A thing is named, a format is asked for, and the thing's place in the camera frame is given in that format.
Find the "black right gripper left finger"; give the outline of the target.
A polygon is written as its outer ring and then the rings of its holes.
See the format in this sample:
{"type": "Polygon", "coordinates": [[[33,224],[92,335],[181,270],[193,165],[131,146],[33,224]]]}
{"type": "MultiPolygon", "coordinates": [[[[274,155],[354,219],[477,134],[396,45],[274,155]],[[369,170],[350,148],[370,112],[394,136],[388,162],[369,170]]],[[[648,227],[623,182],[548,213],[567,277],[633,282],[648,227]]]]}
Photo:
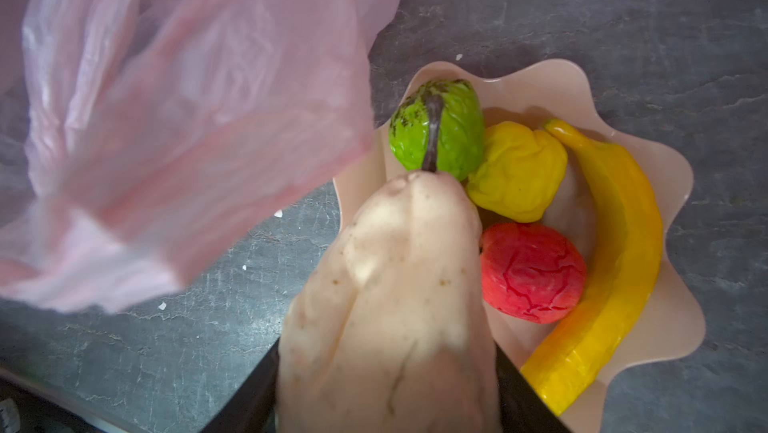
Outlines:
{"type": "Polygon", "coordinates": [[[277,339],[241,387],[201,433],[274,432],[279,370],[277,339]]]}

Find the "green fake fruit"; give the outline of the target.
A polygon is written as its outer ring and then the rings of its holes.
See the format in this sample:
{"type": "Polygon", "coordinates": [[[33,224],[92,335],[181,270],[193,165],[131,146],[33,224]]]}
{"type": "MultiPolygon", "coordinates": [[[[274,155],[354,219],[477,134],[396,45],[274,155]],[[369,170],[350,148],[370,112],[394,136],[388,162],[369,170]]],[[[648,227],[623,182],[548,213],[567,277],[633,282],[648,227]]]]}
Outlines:
{"type": "Polygon", "coordinates": [[[466,80],[430,81],[408,96],[390,120],[391,152],[407,171],[422,167],[428,148],[430,99],[436,99],[442,108],[437,169],[463,182],[479,168],[485,149],[484,114],[466,80]]]}

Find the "yellow fake lemon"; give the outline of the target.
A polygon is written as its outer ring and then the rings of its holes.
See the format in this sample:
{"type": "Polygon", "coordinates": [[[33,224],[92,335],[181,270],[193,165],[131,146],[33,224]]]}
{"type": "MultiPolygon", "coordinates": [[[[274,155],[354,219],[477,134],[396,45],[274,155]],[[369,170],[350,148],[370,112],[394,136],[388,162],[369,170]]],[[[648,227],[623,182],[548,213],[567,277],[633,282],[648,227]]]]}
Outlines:
{"type": "Polygon", "coordinates": [[[554,200],[567,164],[564,146],[551,134],[502,122],[486,129],[484,157],[466,192],[479,208],[534,223],[554,200]]]}

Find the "small cream fake pear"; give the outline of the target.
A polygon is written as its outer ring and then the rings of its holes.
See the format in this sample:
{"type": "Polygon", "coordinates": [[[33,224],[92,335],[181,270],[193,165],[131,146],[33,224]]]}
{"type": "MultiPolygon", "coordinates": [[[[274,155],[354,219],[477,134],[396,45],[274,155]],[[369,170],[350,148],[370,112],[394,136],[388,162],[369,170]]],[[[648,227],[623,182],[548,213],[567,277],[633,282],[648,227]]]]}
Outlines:
{"type": "Polygon", "coordinates": [[[497,432],[496,345],[483,306],[481,222],[437,168],[429,94],[420,169],[374,193],[292,301],[279,342],[281,432],[497,432]]]}

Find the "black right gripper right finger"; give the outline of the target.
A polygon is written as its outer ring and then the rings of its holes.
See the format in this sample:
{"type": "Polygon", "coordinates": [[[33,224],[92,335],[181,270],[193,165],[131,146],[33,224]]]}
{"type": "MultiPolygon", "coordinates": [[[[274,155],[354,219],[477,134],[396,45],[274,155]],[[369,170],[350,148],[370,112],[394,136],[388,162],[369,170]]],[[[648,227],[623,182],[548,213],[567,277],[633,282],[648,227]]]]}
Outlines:
{"type": "Polygon", "coordinates": [[[496,344],[496,375],[503,432],[570,433],[496,344]]]}

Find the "yellow fake banana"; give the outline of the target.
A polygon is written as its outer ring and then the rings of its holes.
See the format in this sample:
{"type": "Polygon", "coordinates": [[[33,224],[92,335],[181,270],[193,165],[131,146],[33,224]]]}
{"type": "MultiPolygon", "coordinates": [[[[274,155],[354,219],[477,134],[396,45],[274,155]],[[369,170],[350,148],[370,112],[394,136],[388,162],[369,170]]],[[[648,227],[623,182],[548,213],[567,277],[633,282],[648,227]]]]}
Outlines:
{"type": "Polygon", "coordinates": [[[664,239],[651,183],[625,148],[590,139],[562,120],[547,121],[545,129],[577,157],[596,214],[581,299],[521,368],[539,398],[561,415],[595,382],[641,316],[664,239]]]}

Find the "pink plastic bag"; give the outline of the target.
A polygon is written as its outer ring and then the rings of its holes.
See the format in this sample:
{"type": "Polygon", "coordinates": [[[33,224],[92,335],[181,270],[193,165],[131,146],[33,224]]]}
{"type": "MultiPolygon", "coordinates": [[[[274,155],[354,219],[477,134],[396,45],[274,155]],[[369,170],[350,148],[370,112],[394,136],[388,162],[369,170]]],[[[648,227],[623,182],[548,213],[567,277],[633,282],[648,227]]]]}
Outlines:
{"type": "Polygon", "coordinates": [[[367,154],[399,3],[1,0],[2,298],[180,292],[367,154]]]}

